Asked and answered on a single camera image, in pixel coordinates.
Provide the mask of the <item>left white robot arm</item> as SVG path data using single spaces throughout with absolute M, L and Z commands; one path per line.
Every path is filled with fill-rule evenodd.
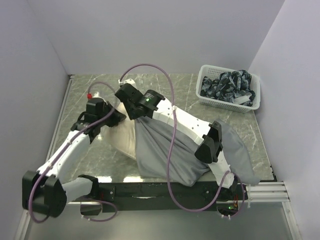
M 39 213 L 56 218 L 68 203 L 78 198 L 98 200 L 101 191 L 97 177 L 82 174 L 67 183 L 63 180 L 73 162 L 89 148 L 104 126 L 113 128 L 125 119 L 126 115 L 110 102 L 99 97 L 88 100 L 85 111 L 58 150 L 36 171 L 28 170 L 22 177 L 23 209 L 31 215 Z

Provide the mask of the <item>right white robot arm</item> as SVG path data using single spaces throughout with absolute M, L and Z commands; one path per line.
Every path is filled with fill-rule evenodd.
M 226 160 L 220 123 L 201 120 L 176 107 L 154 90 L 149 89 L 143 94 L 129 82 L 121 83 L 115 96 L 123 103 L 130 120 L 148 117 L 154 123 L 176 128 L 192 140 L 197 145 L 195 158 L 208 165 L 221 197 L 230 200 L 237 194 L 239 180 Z

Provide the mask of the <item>cream white pillow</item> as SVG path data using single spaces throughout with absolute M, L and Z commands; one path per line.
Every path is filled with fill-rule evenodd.
M 130 159 L 137 161 L 135 121 L 129 119 L 124 104 L 119 100 L 116 101 L 115 106 L 115 109 L 124 114 L 126 118 L 114 127 L 104 126 L 99 135 L 105 144 L 110 145 Z

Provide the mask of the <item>grey pillowcase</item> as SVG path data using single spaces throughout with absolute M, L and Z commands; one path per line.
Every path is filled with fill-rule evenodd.
M 222 120 L 223 153 L 230 169 L 245 184 L 256 185 L 260 179 L 255 176 L 250 155 L 236 131 Z M 206 172 L 209 166 L 199 161 L 194 153 L 197 144 L 184 133 L 177 131 L 170 158 L 170 172 L 167 173 L 167 156 L 173 127 L 155 119 L 141 117 L 134 122 L 135 155 L 141 176 L 166 178 L 191 187 Z

